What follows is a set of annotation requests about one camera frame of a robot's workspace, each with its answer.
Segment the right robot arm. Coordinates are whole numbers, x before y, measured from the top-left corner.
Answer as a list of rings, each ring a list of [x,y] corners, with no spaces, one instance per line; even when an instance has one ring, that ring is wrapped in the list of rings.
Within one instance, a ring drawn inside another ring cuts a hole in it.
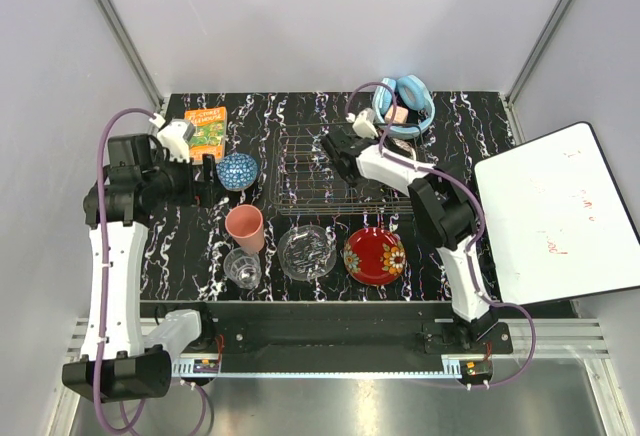
[[[436,248],[445,267],[457,324],[455,343],[466,352],[480,350],[497,316],[479,267],[477,241],[485,221],[474,194],[456,176],[401,156],[373,139],[338,129],[322,136],[321,144],[348,184],[373,180],[409,197],[419,233]]]

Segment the red floral plate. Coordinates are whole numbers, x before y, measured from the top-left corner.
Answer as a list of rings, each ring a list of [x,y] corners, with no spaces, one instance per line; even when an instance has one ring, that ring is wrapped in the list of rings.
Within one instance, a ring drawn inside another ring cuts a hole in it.
[[[362,228],[351,234],[344,244],[343,262],[353,279],[370,286],[394,282],[407,266],[401,238],[379,227]]]

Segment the blue triangle patterned bowl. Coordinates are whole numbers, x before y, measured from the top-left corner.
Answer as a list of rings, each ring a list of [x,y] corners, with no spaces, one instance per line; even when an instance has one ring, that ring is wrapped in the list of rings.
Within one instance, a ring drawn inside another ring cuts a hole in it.
[[[256,160],[244,153],[232,153],[216,165],[217,176],[228,191],[243,191],[253,185],[258,177]]]

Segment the brown floral patterned bowl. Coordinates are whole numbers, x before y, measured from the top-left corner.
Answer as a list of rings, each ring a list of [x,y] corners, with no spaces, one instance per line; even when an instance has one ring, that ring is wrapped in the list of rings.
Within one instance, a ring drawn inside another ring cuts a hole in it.
[[[407,141],[392,138],[389,143],[389,148],[391,151],[394,151],[403,157],[409,158],[411,160],[417,159],[414,147]]]

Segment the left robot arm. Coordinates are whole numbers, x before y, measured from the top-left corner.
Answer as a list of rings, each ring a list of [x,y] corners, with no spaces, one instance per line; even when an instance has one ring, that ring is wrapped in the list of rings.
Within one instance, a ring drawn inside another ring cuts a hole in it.
[[[76,362],[62,369],[62,383],[103,403],[166,395],[182,352],[203,352],[215,342],[207,306],[166,314],[149,334],[140,320],[140,279],[150,216],[163,204],[212,204],[216,180],[197,180],[183,136],[112,137],[99,164],[101,181],[83,201],[93,253],[88,329]]]

